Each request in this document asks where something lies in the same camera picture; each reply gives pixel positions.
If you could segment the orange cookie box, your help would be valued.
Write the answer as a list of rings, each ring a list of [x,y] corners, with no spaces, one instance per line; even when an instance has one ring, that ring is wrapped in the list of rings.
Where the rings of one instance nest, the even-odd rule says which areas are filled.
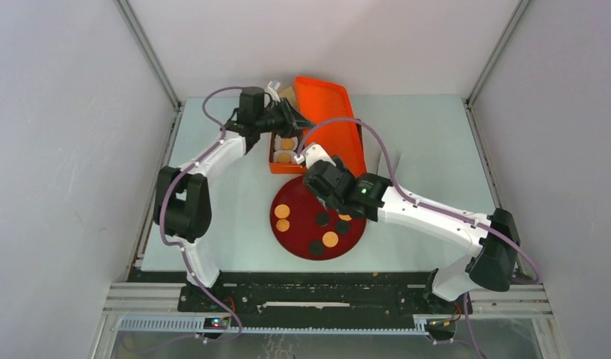
[[[295,161],[292,164],[277,164],[273,163],[273,153],[276,151],[274,149],[274,140],[278,135],[273,132],[270,137],[270,147],[269,147],[269,155],[268,155],[268,163],[270,172],[273,174],[304,174],[305,168],[297,165]],[[301,143],[301,136],[298,136],[298,145]]]

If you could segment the orange box lid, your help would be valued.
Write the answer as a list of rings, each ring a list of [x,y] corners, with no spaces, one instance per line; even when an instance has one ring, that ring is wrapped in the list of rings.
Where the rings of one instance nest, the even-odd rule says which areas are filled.
[[[333,82],[298,76],[293,81],[298,108],[310,122],[320,124],[335,118],[353,118],[347,90]],[[338,121],[316,130],[305,144],[315,142],[330,156],[339,156],[355,177],[366,173],[361,131],[358,125]]]

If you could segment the dark red round plate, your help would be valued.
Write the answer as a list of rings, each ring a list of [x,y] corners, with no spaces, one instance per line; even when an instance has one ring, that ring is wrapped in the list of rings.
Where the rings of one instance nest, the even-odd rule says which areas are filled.
[[[290,228],[280,233],[275,224],[279,218],[274,215],[274,208],[279,204],[289,206],[291,212],[288,218]],[[315,217],[319,212],[327,212],[331,222],[327,227],[316,224]],[[336,233],[334,226],[340,221],[338,213],[333,209],[326,209],[305,187],[303,177],[299,176],[289,180],[275,195],[269,211],[271,231],[278,243],[291,254],[305,260],[323,261],[332,260],[347,254],[362,238],[366,229],[365,219],[352,218],[349,221],[351,229],[345,235],[339,235],[339,243],[333,248],[326,248],[320,257],[312,257],[308,251],[312,241],[322,241],[322,236],[328,232]]]

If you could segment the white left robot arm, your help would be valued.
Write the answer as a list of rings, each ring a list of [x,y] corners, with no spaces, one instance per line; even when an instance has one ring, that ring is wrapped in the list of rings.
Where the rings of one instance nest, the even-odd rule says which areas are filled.
[[[212,220],[209,184],[248,154],[264,133],[292,138],[314,127],[278,94],[280,82],[264,88],[238,86],[239,104],[225,121],[204,115],[219,127],[218,137],[196,158],[179,167],[164,166],[156,180],[153,221],[162,242],[179,248],[188,280],[199,286],[195,301],[206,311],[223,305],[224,291],[214,283],[220,269],[203,236]]]

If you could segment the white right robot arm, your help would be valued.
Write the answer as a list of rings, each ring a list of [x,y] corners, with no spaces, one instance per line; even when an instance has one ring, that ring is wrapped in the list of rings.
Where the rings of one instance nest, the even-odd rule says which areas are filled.
[[[338,156],[304,155],[298,163],[307,169],[304,185],[326,209],[419,230],[464,251],[462,258],[431,273],[423,292],[428,310],[441,313],[473,289],[510,289],[519,240],[509,212],[496,209],[486,215],[446,207],[386,177],[355,177]]]

